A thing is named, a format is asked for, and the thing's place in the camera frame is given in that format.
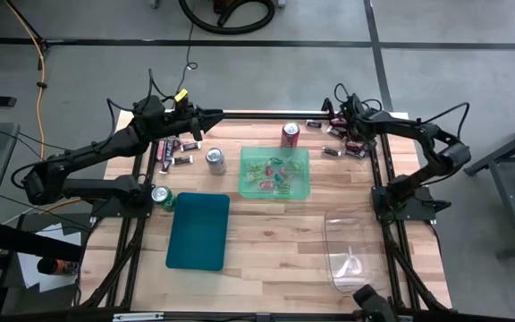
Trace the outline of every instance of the teal tray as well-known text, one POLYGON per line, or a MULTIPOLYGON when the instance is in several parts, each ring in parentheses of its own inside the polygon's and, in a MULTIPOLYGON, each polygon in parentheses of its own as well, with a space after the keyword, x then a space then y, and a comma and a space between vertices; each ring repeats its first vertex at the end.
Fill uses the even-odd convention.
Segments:
POLYGON ((241 196, 250 199, 307 198, 311 192, 309 151, 305 148, 242 148, 239 190, 241 196), (274 175, 266 176, 267 165, 271 166, 274 175), (262 189, 262 182, 271 182, 274 187, 262 189))
POLYGON ((166 266, 222 270, 229 211, 230 197, 227 195, 178 194, 166 266))

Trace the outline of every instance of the yellow cable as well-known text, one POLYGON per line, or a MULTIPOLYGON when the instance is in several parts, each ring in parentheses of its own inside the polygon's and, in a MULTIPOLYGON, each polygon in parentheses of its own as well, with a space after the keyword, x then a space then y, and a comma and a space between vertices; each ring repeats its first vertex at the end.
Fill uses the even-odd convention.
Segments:
POLYGON ((63 207, 63 206, 67 206, 67 205, 71 205, 71 204, 77 203, 79 201, 82 201, 82 200, 81 199, 73 199, 73 200, 65 201, 65 202, 62 202, 62 203, 60 203, 58 205, 54 205, 54 206, 52 206, 50 208, 47 208, 47 209, 43 210, 43 213, 48 213, 48 212, 51 212, 51 211, 53 211, 53 210, 55 210, 57 208, 60 208, 60 207, 63 207))
MULTIPOLYGON (((41 83, 45 83, 45 59, 43 58, 43 53, 41 52, 41 48, 39 48, 39 45, 37 44, 37 41, 35 40, 35 37, 31 33, 31 30, 27 25, 25 24, 25 21, 21 18, 21 16, 13 9, 12 6, 9 5, 7 1, 5 1, 5 4, 9 7, 9 9, 13 12, 15 17, 17 17, 17 20, 23 25, 23 28, 27 33, 29 34, 29 37, 31 37, 31 40, 33 41, 33 45, 35 45, 35 48, 37 49, 37 52, 39 54, 39 59, 41 60, 41 83)), ((41 160, 45 159, 45 133, 43 132, 43 125, 41 124, 41 100, 43 99, 43 88, 39 87, 39 94, 37 97, 37 122, 39 125, 39 134, 41 135, 41 160)))

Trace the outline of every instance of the gray floor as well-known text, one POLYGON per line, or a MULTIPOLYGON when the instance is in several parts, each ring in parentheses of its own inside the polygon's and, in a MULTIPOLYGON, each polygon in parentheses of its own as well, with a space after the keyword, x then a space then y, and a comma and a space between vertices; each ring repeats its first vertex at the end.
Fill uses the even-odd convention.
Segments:
MULTIPOLYGON (((163 0, 157 11, 146 1, 132 0, 16 2, 48 37, 186 39, 190 27, 174 0, 163 0)), ((369 40, 362 0, 287 2, 286 10, 278 11, 265 29, 228 39, 369 40)), ((214 21, 209 6, 198 1, 197 12, 214 21)), ((382 41, 515 42, 512 0, 375 0, 373 6, 382 41)), ((248 4, 232 23, 262 12, 248 4)), ((25 36, 1 2, 0 36, 25 36)), ((193 38, 220 37, 195 29, 193 38)), ((70 148, 105 137, 110 122, 106 97, 126 106, 141 99, 149 67, 164 89, 175 90, 185 53, 185 47, 52 48, 42 107, 47 141, 70 148)), ((395 111, 427 118, 461 101, 472 104, 462 136, 472 148, 473 161, 512 137, 515 51, 384 50, 383 56, 395 111)), ((317 110, 337 82, 362 97, 380 98, 370 49, 193 47, 191 60, 199 68, 187 73, 184 87, 207 108, 317 110)), ((33 47, 0 46, 0 95, 18 98, 15 108, 0 109, 0 121, 18 122, 35 137, 36 64, 33 47)), ((439 124, 456 131, 459 118, 447 115, 439 124)), ((18 146, 10 169, 35 160, 18 146)), ((96 166, 78 176, 99 178, 104 170, 104 165, 96 166)), ((515 231, 491 177, 457 174, 432 190, 438 199, 452 201, 439 216, 438 230, 454 308, 515 318, 515 259, 500 262, 494 256, 515 246, 515 231)), ((25 201, 8 180, 1 193, 25 201)), ((0 221, 23 209, 0 200, 0 221)))

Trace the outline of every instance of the wooden tabletop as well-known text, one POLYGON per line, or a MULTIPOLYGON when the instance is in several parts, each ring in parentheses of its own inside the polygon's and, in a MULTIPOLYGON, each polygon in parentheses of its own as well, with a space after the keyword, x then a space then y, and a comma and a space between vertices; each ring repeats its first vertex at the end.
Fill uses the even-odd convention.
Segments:
MULTIPOLYGON (((130 113, 122 112, 118 128, 130 113)), ((207 272, 170 269, 165 265, 173 214, 159 206, 147 221, 135 283, 133 310, 244 311, 347 313, 358 306, 350 292, 333 285, 333 257, 352 255, 362 264, 356 283, 371 283, 383 296, 390 295, 381 228, 369 202, 374 185, 369 158, 326 157, 324 145, 339 148, 340 141, 322 130, 301 128, 299 147, 309 150, 311 194, 305 200, 244 199, 238 192, 242 147, 278 147, 285 121, 222 121, 204 135, 201 150, 175 152, 194 156, 193 165, 170 168, 154 184, 183 191, 224 193, 231 199, 224 270, 207 272), (209 174, 204 156, 213 147, 226 157, 224 176, 209 174), (347 219, 346 225, 327 226, 325 220, 347 219)), ((190 135, 182 141, 193 141, 190 135)), ((419 169, 414 143, 390 136, 396 174, 419 169)), ((108 162, 106 179, 130 174, 133 158, 108 162)), ((146 172, 146 160, 143 164, 146 172)), ((121 220, 106 219, 89 240, 82 265, 82 299, 98 287, 114 262, 121 220)), ((444 305, 450 298, 436 239, 423 223, 407 223, 413 266, 430 291, 444 305)), ((119 298, 126 281, 122 273, 119 298)), ((400 274, 403 299, 409 302, 404 275, 400 274)))

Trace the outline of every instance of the transparent green container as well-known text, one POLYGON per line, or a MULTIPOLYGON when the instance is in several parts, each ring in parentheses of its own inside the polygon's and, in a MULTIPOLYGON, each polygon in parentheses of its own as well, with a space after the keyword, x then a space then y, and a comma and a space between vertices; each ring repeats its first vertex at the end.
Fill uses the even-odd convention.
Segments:
POLYGON ((311 192, 305 148, 242 148, 240 194, 250 199, 305 199, 311 192))

